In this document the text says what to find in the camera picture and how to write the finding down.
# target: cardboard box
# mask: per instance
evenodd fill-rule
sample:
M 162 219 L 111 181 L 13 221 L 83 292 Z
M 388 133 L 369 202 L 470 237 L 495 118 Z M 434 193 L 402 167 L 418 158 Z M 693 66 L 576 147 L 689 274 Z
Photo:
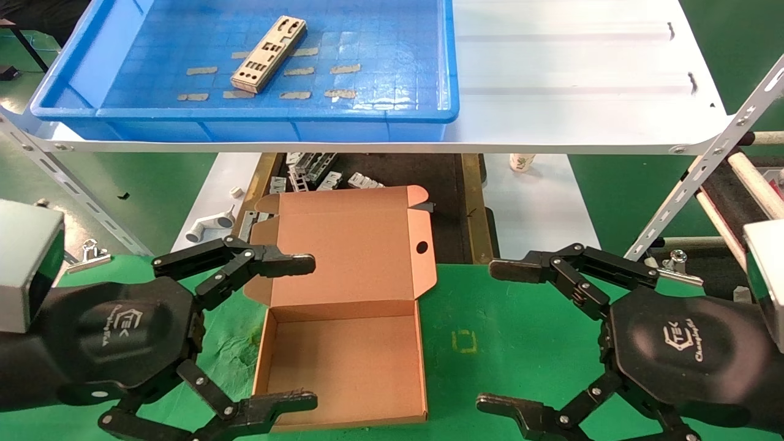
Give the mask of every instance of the cardboard box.
M 256 278 L 245 295 L 269 306 L 254 394 L 304 388 L 318 408 L 284 414 L 275 431 L 424 422 L 416 299 L 436 283 L 430 213 L 419 186 L 268 195 L 278 216 L 252 244 L 310 253 L 316 271 Z

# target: black robotic finger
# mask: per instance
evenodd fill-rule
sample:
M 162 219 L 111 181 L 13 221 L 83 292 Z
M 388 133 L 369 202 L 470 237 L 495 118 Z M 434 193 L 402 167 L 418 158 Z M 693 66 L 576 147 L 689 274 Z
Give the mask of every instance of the black robotic finger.
M 653 435 L 638 436 L 627 438 L 622 441 L 702 441 L 697 432 L 691 430 L 687 425 L 678 426 L 672 430 L 667 430 Z
M 617 373 L 611 370 L 604 372 L 558 412 L 558 424 L 565 428 L 579 425 L 610 399 L 622 385 L 621 377 Z
M 241 436 L 269 433 L 281 414 L 313 410 L 318 398 L 313 392 L 292 391 L 252 396 L 236 403 L 232 417 L 215 416 L 193 433 L 199 441 L 232 441 Z
M 490 276 L 497 280 L 520 283 L 544 283 L 545 268 L 542 265 L 542 253 L 532 251 L 522 261 L 495 259 L 488 265 Z
M 185 279 L 226 265 L 224 271 L 255 272 L 253 275 L 281 277 L 310 274 L 316 263 L 310 254 L 283 254 L 273 245 L 249 245 L 228 235 L 185 250 L 156 257 L 152 261 L 156 277 Z
M 477 397 L 477 409 L 487 414 L 512 418 L 520 428 L 523 439 L 531 441 L 591 441 L 578 426 L 562 427 L 568 419 L 561 416 L 552 407 L 536 401 L 512 398 L 509 396 L 480 394 Z
M 177 367 L 177 374 L 196 395 L 207 403 L 212 412 L 222 420 L 234 414 L 234 403 L 221 388 L 215 384 L 193 360 L 185 360 Z

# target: metal part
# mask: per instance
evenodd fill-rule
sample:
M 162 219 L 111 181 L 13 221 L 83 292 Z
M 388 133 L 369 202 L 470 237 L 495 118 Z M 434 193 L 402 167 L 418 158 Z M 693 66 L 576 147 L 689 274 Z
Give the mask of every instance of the metal part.
M 350 74 L 354 72 L 359 72 L 360 69 L 362 69 L 361 64 L 351 64 L 347 66 L 332 66 L 331 68 L 329 68 L 329 73 L 333 75 Z
M 324 180 L 321 182 L 321 185 L 316 188 L 316 191 L 327 191 L 327 190 L 334 190 L 340 184 L 340 181 L 343 180 L 343 174 L 341 172 L 329 172 Z
M 286 193 L 286 178 L 273 176 L 270 178 L 270 195 Z
M 688 275 L 681 272 L 671 271 L 665 268 L 660 268 L 659 274 L 665 279 L 686 283 L 687 285 L 702 286 L 705 283 L 705 281 L 703 281 L 702 278 L 699 278 L 696 275 Z
M 255 93 L 245 92 L 244 90 L 224 90 L 223 98 L 227 100 L 249 99 L 255 97 Z
M 198 243 L 204 235 L 204 230 L 232 228 L 236 221 L 234 218 L 234 206 L 232 205 L 230 209 L 222 213 L 199 217 L 191 229 L 185 232 L 185 239 L 189 242 Z
M 239 187 L 232 187 L 231 190 L 229 190 L 229 196 L 231 196 L 233 199 L 239 199 L 244 194 L 245 194 L 245 191 L 242 190 L 242 188 L 239 188 Z
M 289 181 L 292 183 L 294 192 L 310 191 L 305 181 L 305 176 L 296 171 L 296 166 L 289 167 Z
M 370 179 L 369 177 L 359 172 L 354 173 L 349 178 L 348 184 L 353 188 L 381 188 L 384 186 L 380 182 Z
M 688 256 L 683 250 L 670 251 L 670 258 L 662 261 L 664 269 L 671 272 L 680 272 L 686 274 L 686 260 Z
M 310 90 L 290 90 L 288 92 L 283 92 L 279 95 L 281 100 L 308 100 L 310 99 Z
M 337 159 L 337 153 L 324 153 L 321 155 L 315 164 L 308 170 L 305 175 L 305 180 L 318 185 L 321 182 L 324 173 L 327 172 L 332 163 Z
M 242 217 L 242 224 L 240 225 L 240 232 L 237 237 L 248 242 L 250 240 L 250 228 L 258 221 L 258 219 L 258 211 L 246 211 L 245 215 Z
M 210 67 L 191 67 L 185 71 L 185 75 L 208 75 L 214 74 L 218 71 L 217 66 Z
M 305 35 L 305 20 L 281 16 L 231 76 L 231 85 L 259 93 Z
M 307 174 L 316 161 L 317 155 L 318 153 L 303 153 L 294 165 L 294 171 L 301 175 Z
M 286 165 L 293 166 L 299 161 L 300 158 L 302 158 L 302 155 L 303 153 L 301 151 L 286 153 Z
M 105 249 L 99 248 L 95 239 L 87 239 L 82 244 L 82 261 L 68 267 L 66 273 L 74 274 L 109 262 L 111 262 L 111 254 Z
M 743 227 L 749 288 L 762 308 L 773 341 L 784 352 L 784 219 Z
M 636 261 L 642 256 L 657 235 L 661 234 L 664 228 L 681 211 L 686 201 L 697 192 L 700 185 L 705 182 L 705 179 L 724 160 L 741 138 L 746 135 L 747 130 L 744 126 L 752 126 L 771 103 L 782 94 L 784 81 L 779 80 L 782 79 L 783 71 L 784 56 L 781 56 L 743 106 L 740 107 L 735 121 L 731 122 L 724 129 L 724 132 L 714 138 L 710 146 L 694 161 L 686 177 L 678 182 L 634 244 L 626 251 L 626 255 L 624 255 L 626 259 Z M 721 149 L 721 153 L 715 155 L 714 152 L 718 149 Z

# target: conveyor belt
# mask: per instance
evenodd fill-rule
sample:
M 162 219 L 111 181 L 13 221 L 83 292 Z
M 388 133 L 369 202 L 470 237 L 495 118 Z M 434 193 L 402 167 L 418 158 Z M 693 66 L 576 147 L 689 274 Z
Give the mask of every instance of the conveyor belt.
M 702 191 L 724 218 L 735 239 L 743 244 L 743 225 L 767 221 L 768 216 L 749 195 L 726 162 L 722 162 L 702 185 Z

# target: box flap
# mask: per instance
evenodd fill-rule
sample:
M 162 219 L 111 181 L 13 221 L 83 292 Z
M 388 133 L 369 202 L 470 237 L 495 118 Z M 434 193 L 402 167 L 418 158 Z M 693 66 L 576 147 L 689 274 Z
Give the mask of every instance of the box flap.
M 279 214 L 281 205 L 280 196 L 280 193 L 274 193 L 272 195 L 266 195 L 262 197 L 258 202 L 256 202 L 256 211 L 260 211 L 261 213 Z
M 254 245 L 277 245 L 278 229 L 280 228 L 280 224 L 281 218 L 276 216 L 265 220 L 264 222 L 259 222 L 256 225 L 253 225 L 250 242 Z M 242 291 L 251 300 L 265 304 L 266 306 L 270 306 L 272 305 L 272 286 L 274 280 L 275 279 L 269 279 L 267 277 L 254 277 L 250 280 L 250 282 L 245 284 L 245 287 L 242 289 Z
M 413 300 L 435 285 L 430 214 L 419 186 L 284 193 L 256 209 L 279 216 L 254 225 L 252 244 L 310 253 L 312 274 L 255 278 L 245 294 L 276 306 Z

